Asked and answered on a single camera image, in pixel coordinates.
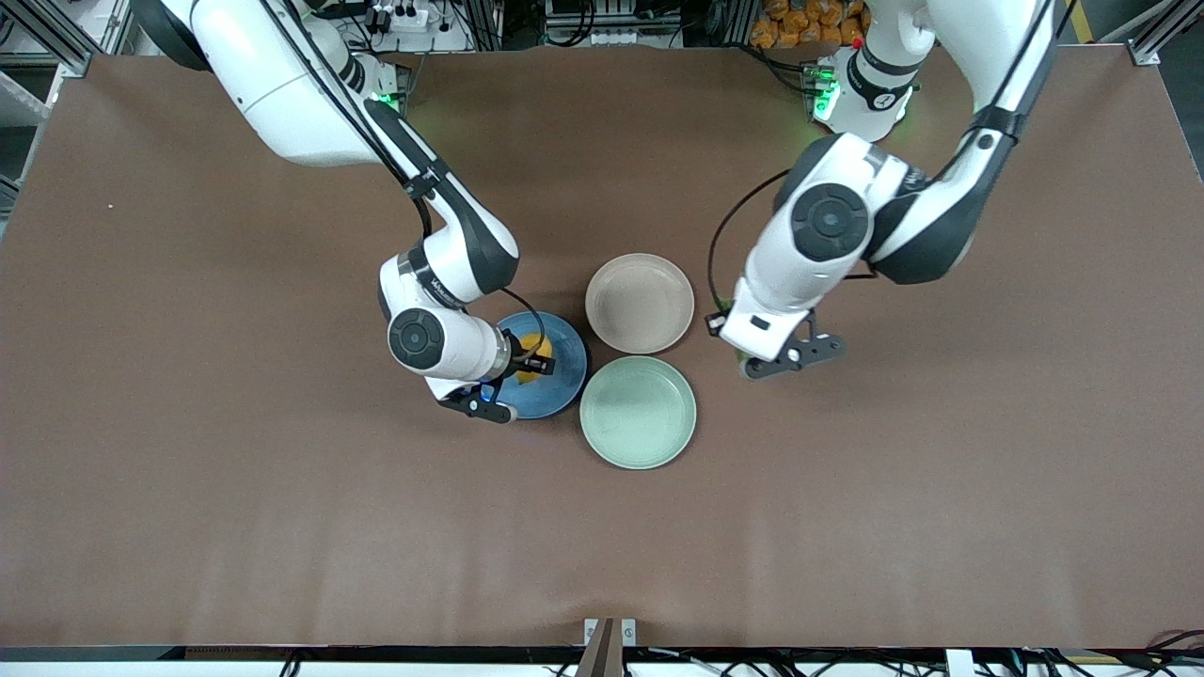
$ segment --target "brown table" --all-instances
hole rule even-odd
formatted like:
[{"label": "brown table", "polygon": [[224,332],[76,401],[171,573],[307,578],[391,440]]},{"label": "brown table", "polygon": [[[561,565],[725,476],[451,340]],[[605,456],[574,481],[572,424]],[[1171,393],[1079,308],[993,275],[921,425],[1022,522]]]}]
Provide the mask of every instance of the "brown table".
[{"label": "brown table", "polygon": [[[885,143],[948,158],[942,54]],[[592,271],[704,254],[818,130],[739,53],[438,57],[412,119],[584,324]],[[768,214],[721,246],[730,288]],[[418,232],[378,166],[273,157],[207,75],[104,58],[49,120],[0,260],[0,641],[1139,646],[1204,625],[1204,189],[1156,70],[1061,54],[948,281],[842,285],[849,355],[767,383],[697,324],[668,467],[576,408],[500,428],[385,351]],[[489,299],[497,319],[518,308]],[[598,364],[615,353],[589,336]]]}]

